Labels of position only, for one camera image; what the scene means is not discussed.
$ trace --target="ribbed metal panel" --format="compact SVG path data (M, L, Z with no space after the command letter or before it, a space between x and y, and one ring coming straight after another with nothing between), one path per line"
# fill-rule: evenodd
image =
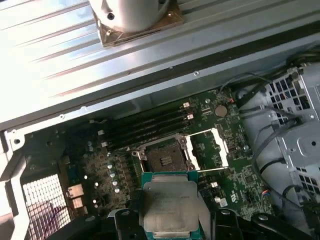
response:
M111 48L86 0L1 2L0 122L320 19L318 0L178 2L184 25Z

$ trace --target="vent grille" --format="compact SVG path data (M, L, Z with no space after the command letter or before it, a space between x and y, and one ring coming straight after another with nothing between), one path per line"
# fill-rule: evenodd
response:
M314 193L314 194L318 194L320 195L320 189L319 189L319 183L318 181L309 176L309 175L306 175L304 173L307 172L307 170L305 168L299 168L297 167L296 168L298 171L300 171L298 173L298 176L299 176L299 179L301 181L301 185L304 189L308 190L309 192L311 193Z
M71 221L57 174L23 185L23 192L30 218L27 240L43 240Z
M301 80L293 80L291 75L270 83L269 97L273 107L289 113L310 109L310 103L302 84ZM287 117L278 113L276 116L280 125L288 121Z

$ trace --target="wire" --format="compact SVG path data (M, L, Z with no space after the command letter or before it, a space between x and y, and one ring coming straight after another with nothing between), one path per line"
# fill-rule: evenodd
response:
M283 158L279 158L279 159L276 159L276 160L272 160L272 161L266 163L266 164L260 169L260 174L262 174L262 173L267 169L267 167L269 167L269 166L272 165L272 164L276 164L276 163L286 164L286 161L285 161Z
M313 46L311 49L308 49L305 52L298 53L291 57L288 57L285 65L282 65L276 70L272 71L271 73L264 75L263 78L274 81L282 77L283 75L288 74L287 73L288 68L300 67L304 63L318 63L318 62L320 62L320 45ZM237 106L239 108L244 106L258 92L260 92L265 87L265 85L266 85L265 81L261 81L257 83L257 85L254 86L253 89L248 94L246 94L243 98L237 101Z
M253 140L253 145L256 145L256 142L257 142L257 140L258 140L258 138L259 138L259 135L260 135L264 130L267 130L268 128L271 128L272 126L273 126L272 124L269 124L269 125L264 126L263 128L261 128L261 129L257 132L257 134L255 135L255 138L254 138L254 140Z
M274 112L276 112L277 114L280 114L280 115L282 115L282 116L284 116L284 117L287 117L287 118L289 118L289 119L292 119L292 118L296 118L296 117L297 117L297 116L294 115L293 113L286 112L286 111L284 111L284 110L281 110L281 109L278 109L278 108L275 108L275 107L272 107L272 106L268 106L268 105L260 105L260 106L255 106L255 107L252 107L252 108L240 110L240 113L242 113L242 114L247 114L247 113L252 113L252 112L259 111L259 110L264 110L264 109L274 111Z
M260 174L260 170L258 167L258 163L257 163L257 159L260 156L260 154L262 153L262 151L269 145L269 143L274 140L276 137L286 133L290 128L292 128L293 126L296 125L296 121L295 120L290 120L288 121L288 123L286 125L282 125L280 128L276 129L272 134L270 134L264 141L263 143L259 146L259 148L257 149L257 151L255 152L255 154L253 155L252 159L251 159L251 165L252 165L252 169L253 172L256 174L256 176L263 182L263 184L265 186L267 186L271 191L273 191L278 197L280 197L281 199L293 204L294 206L296 206L297 208L301 208L299 205L297 205L296 203L294 203L293 201L291 201L290 199L282 196L281 193L277 192L273 187L271 187L269 185L269 183L262 177L262 175Z
M287 199L287 195L288 195L288 193L289 193L289 191L290 191L291 189L295 189L295 190L296 190L296 189L299 189L299 190L301 190L301 191L304 191L304 192L309 196L309 198L311 199L311 201L313 201L314 203L317 202L316 199L315 199L315 197L312 195L311 192L309 192L308 190L304 189L302 186L295 185L295 184L289 185L289 186L287 186L287 187L283 190L282 196L283 196L285 199ZM283 201L283 199L282 199L282 209L284 209L284 208L285 208L285 201Z
M44 234L43 234L43 240L46 239L46 234L47 234L47 231L48 231L49 226L51 225L52 221L56 218L56 216L57 216L59 213L61 213L62 210L66 209L66 208L68 208L68 209L70 209L71 211L73 211L72 208L69 207L69 206L64 206L63 208L59 209L59 210L52 216L52 218L50 219L50 221L49 221L48 224L46 225L45 230L44 230Z
M258 79L260 79L260 80L263 80L263 81L265 81L265 82L267 82L267 83L272 83L272 82L273 82L272 80L267 79L267 78L265 78L264 76L259 76L259 75L255 74L255 73L253 73L253 72L244 72L244 73L242 73L242 74L240 74L240 75L237 75L237 76L235 76L235 77L230 78L229 80L227 80L227 81L220 87L219 94L223 91L223 89L224 89L228 84L232 83L232 82L235 81L235 80L240 79L241 77L245 77L245 76L253 76L253 77L256 77L256 78L258 78Z

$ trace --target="green circuit board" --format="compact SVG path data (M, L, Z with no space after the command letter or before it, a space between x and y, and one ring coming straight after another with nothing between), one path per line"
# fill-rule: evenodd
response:
M87 208L93 211L108 213L125 207L130 193L141 187L144 171L194 170L194 165L185 164L185 152L174 136L195 134L190 140L198 167L212 170L198 174L205 201L217 208L230 208L246 220L257 212L272 212L268 197L262 198L263 185L253 174L252 151L228 89L223 93L213 89L122 119L87 125L70 135L68 154L71 168L77 171L74 183L82 183L84 175L99 182L98 187L85 183ZM211 129L217 130L223 147ZM139 157L142 147L145 156ZM222 148L227 149L225 160ZM228 167L214 170L226 161ZM92 204L96 198L101 199L98 207Z

